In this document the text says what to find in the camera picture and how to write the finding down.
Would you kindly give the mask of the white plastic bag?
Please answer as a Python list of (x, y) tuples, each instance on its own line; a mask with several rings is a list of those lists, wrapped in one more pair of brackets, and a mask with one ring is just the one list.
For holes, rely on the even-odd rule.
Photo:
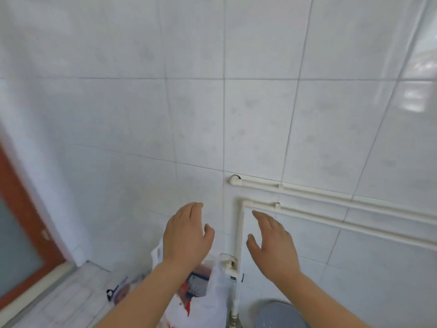
[(212, 267), (206, 295), (184, 307), (176, 292), (156, 328), (226, 328), (235, 262), (228, 254), (208, 255), (201, 263)]

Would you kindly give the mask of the person's left hand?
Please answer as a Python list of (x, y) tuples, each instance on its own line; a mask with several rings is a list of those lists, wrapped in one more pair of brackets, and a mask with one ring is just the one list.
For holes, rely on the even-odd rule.
[(201, 264), (213, 244), (203, 244), (203, 203), (181, 207), (168, 221), (163, 236), (163, 262), (180, 271), (191, 272)]

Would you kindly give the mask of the person's right forearm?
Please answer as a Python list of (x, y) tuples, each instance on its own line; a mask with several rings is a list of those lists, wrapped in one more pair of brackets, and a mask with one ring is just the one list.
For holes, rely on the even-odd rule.
[(301, 272), (270, 277), (311, 328), (371, 328)]

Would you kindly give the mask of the person's right hand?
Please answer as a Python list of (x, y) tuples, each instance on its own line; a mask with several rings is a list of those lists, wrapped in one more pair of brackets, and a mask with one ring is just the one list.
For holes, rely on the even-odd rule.
[(276, 286), (301, 275), (292, 236), (272, 216), (253, 210), (261, 232), (260, 258), (252, 258), (263, 275)]

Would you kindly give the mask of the red and blue packet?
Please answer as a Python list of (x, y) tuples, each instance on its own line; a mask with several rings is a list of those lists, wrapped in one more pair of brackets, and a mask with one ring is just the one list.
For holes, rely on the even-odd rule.
[(200, 264), (188, 275), (177, 292), (184, 307), (189, 307), (192, 298), (206, 295), (211, 273), (212, 267)]

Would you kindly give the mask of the grey round bin lid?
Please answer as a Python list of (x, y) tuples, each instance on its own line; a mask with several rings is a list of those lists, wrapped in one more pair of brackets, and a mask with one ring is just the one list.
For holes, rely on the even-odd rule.
[(254, 328), (310, 328), (291, 303), (268, 300), (259, 305)]

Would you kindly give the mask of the bent white wall pipe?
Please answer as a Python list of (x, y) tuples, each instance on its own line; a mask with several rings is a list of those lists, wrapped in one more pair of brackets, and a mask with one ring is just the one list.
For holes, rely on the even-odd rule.
[(303, 274), (375, 328), (437, 328), (437, 239), (339, 221), (322, 215), (241, 202), (238, 240), (238, 314), (255, 327), (261, 305), (285, 302), (259, 271), (246, 247), (248, 234), (261, 243), (252, 210), (278, 220), (294, 241)]

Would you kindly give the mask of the straight white wall pipe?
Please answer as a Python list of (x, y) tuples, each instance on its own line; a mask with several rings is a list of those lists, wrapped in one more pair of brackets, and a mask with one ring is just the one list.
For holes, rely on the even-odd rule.
[(316, 202), (341, 206), (349, 209), (356, 209), (376, 213), (381, 215), (390, 215), (396, 218), (409, 220), (413, 222), (420, 222), (428, 225), (437, 226), (437, 215), (426, 214), (414, 210), (397, 208), (394, 205), (363, 201), (359, 199), (341, 197), (337, 195), (323, 194), (314, 191), (302, 190), (293, 187), (286, 187), (283, 184), (267, 184), (262, 182), (255, 182), (243, 179), (234, 174), (229, 179), (229, 184), (234, 187), (245, 187), (265, 192), (276, 193), (296, 197), (300, 199), (313, 200)]

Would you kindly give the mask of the red-brown framed glass door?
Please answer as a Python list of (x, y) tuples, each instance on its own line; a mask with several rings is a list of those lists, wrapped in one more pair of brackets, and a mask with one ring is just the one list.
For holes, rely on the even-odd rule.
[(0, 310), (64, 262), (0, 144)]

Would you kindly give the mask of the clear plastic bag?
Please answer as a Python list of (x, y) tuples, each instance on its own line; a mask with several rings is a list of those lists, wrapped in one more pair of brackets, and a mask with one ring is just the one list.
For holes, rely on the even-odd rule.
[(145, 274), (139, 274), (132, 278), (129, 276), (124, 277), (114, 289), (106, 290), (108, 302), (113, 306), (119, 304), (131, 291), (141, 284), (145, 277)]

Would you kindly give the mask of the person's left forearm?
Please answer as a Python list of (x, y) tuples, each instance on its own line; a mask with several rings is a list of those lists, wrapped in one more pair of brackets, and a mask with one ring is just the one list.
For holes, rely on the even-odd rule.
[(173, 296), (197, 264), (164, 260), (95, 328), (156, 328)]

